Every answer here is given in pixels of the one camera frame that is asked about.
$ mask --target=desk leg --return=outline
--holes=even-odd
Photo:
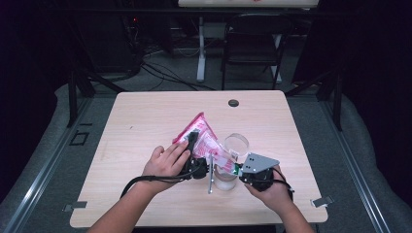
[[[76,91],[76,78],[75,75],[72,74],[69,76],[69,107],[70,107],[70,118],[67,127],[70,128],[73,123],[76,121],[78,116],[78,106],[77,106],[77,91]]]
[[[197,65],[197,81],[205,81],[205,39],[203,34],[203,17],[199,18],[199,64]]]
[[[281,35],[273,35],[273,39],[275,40],[276,48],[279,47],[279,44],[281,43]],[[270,70],[272,71],[272,76],[275,76],[277,68],[278,68],[277,66],[271,66],[270,67]],[[282,77],[281,77],[281,72],[279,71],[278,78],[276,80],[276,84],[280,84],[280,83],[282,83]]]

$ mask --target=wooden table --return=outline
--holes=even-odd
[[[238,107],[228,101],[236,99]],[[295,190],[294,203],[309,222],[327,219],[325,208],[311,206],[321,197],[285,95],[265,91],[124,92],[118,95],[91,163],[75,209],[73,227],[90,227],[120,198],[124,186],[142,174],[153,149],[168,147],[200,112],[222,141],[244,135],[250,151],[281,162]],[[219,226],[280,223],[237,180],[230,191],[213,188],[208,179],[178,183],[154,198],[137,226]]]

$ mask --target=office chair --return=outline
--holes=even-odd
[[[272,89],[276,87],[286,39],[293,31],[293,23],[284,16],[272,14],[242,14],[231,18],[224,30],[221,70],[224,90],[226,64],[277,66]],[[281,35],[276,46],[274,35]]]

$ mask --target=black cable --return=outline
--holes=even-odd
[[[150,88],[148,91],[152,91],[156,88],[158,88],[159,86],[161,86],[161,84],[164,82],[164,79],[160,79],[160,83],[158,83],[157,85],[155,85],[154,87]]]
[[[171,75],[168,75],[168,74],[164,74],[163,72],[161,72],[160,70],[158,70],[157,68],[155,68],[152,64],[145,63],[145,65],[147,65],[147,66],[150,67],[151,69],[159,72],[160,74],[163,74],[163,75],[165,75],[165,76],[167,76],[167,77],[175,80],[175,81],[173,81],[174,83],[182,83],[182,84],[185,84],[185,85],[187,85],[188,87],[190,87],[190,88],[192,88],[192,89],[194,89],[194,90],[197,90],[197,89],[195,88],[195,86],[196,86],[196,87],[202,87],[202,88],[210,89],[210,90],[215,90],[214,88],[212,88],[212,87],[210,87],[210,86],[207,86],[207,85],[204,85],[204,84],[190,83],[190,82],[184,81],[182,78],[180,78],[177,74],[175,74],[173,71],[171,71],[171,70],[168,69],[167,67],[162,66],[162,65],[160,65],[160,64],[153,63],[153,62],[151,62],[151,63],[152,63],[153,65],[160,66],[161,68],[167,70],[168,72],[170,72],[171,74],[173,74],[175,77],[173,77],[173,76],[171,76]]]
[[[123,192],[121,193],[120,198],[122,198],[127,191],[135,184],[138,182],[143,182],[143,181],[147,181],[147,182],[165,182],[165,183],[180,183],[184,180],[189,180],[191,178],[191,175],[194,174],[195,172],[197,172],[197,170],[199,170],[200,167],[196,167],[196,169],[193,169],[191,172],[180,175],[180,176],[174,176],[174,177],[157,177],[157,176],[141,176],[141,177],[137,177],[132,179],[124,188]]]
[[[244,174],[242,175],[242,177],[239,177],[239,179],[243,182],[243,183],[250,183],[252,187],[254,187],[255,189],[257,189],[258,191],[264,191],[267,188],[269,188],[273,183],[281,183],[283,185],[285,185],[288,189],[288,195],[290,196],[291,200],[293,201],[293,193],[294,190],[292,189],[291,185],[287,183],[285,176],[280,173],[278,170],[276,170],[275,168],[270,168],[266,171],[263,171],[264,173],[267,173],[270,170],[274,170],[276,173],[279,174],[279,176],[281,176],[282,180],[277,180],[277,179],[270,179],[273,176],[273,173],[271,173],[270,178],[260,178],[259,176],[255,176],[255,174]]]
[[[166,81],[169,81],[169,82],[172,82],[172,83],[179,83],[179,81],[169,80],[169,79],[166,79],[166,78],[164,78],[164,77],[161,77],[161,76],[153,73],[152,71],[148,70],[147,68],[145,68],[145,67],[143,67],[143,66],[142,66],[142,69],[144,69],[146,72],[148,72],[149,74],[151,74],[151,75],[153,75],[153,76],[155,76],[155,77],[157,77],[157,78],[159,78],[159,79],[166,80]]]

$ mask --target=hand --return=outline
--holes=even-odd
[[[279,166],[275,166],[274,168],[281,172]],[[273,176],[275,180],[282,180],[282,177],[275,171],[273,171]],[[257,191],[248,183],[245,183],[245,186],[252,195],[261,200],[264,205],[276,212],[279,216],[283,213],[287,213],[293,206],[293,202],[288,194],[288,188],[282,183],[274,183],[262,192]]]
[[[142,176],[173,177],[177,176],[190,156],[190,151],[185,150],[189,142],[173,144],[167,150],[159,146],[154,149],[151,159],[145,166]],[[160,181],[141,182],[144,183],[152,195],[173,186],[173,183]]]

